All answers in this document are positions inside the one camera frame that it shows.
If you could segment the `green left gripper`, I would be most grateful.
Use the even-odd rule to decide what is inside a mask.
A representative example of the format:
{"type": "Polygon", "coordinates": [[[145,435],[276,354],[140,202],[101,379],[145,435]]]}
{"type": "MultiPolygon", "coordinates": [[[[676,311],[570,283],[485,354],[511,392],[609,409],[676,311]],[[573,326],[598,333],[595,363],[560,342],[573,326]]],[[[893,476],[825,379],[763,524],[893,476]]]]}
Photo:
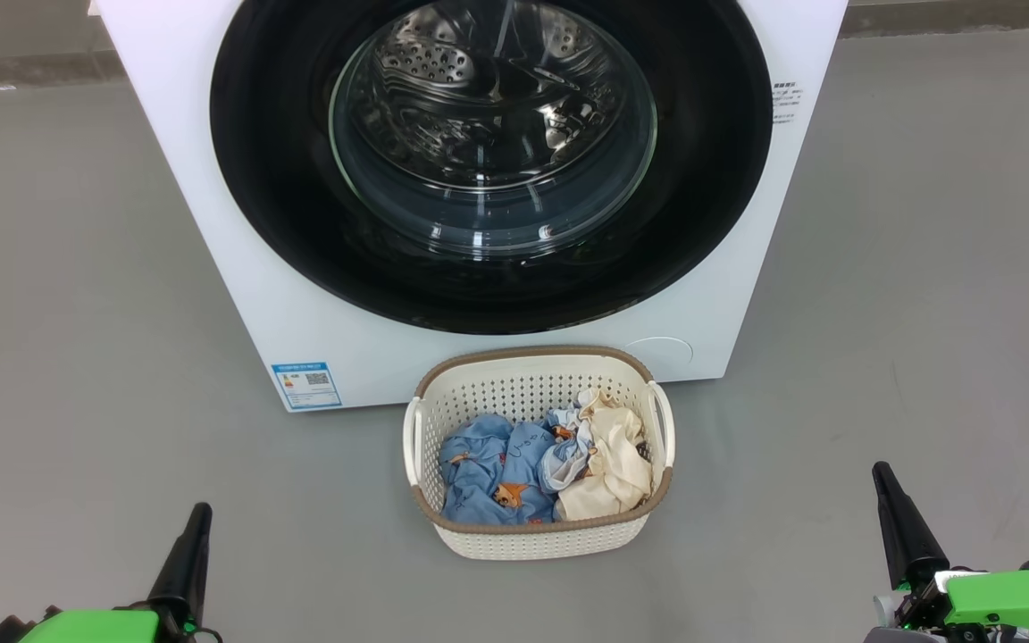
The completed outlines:
{"type": "Polygon", "coordinates": [[[197,502],[163,563],[148,605],[154,610],[61,611],[34,626],[23,642],[220,642],[201,627],[213,510],[197,502]]]}

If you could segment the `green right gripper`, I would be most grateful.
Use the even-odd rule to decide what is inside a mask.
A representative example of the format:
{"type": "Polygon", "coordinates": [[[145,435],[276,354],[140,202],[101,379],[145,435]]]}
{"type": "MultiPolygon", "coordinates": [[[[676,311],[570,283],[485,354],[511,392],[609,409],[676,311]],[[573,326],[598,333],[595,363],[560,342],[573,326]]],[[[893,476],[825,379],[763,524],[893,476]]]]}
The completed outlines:
{"type": "Polygon", "coordinates": [[[875,463],[871,480],[891,590],[910,591],[898,604],[874,596],[870,642],[1029,642],[1029,570],[949,570],[890,464],[875,463]]]}

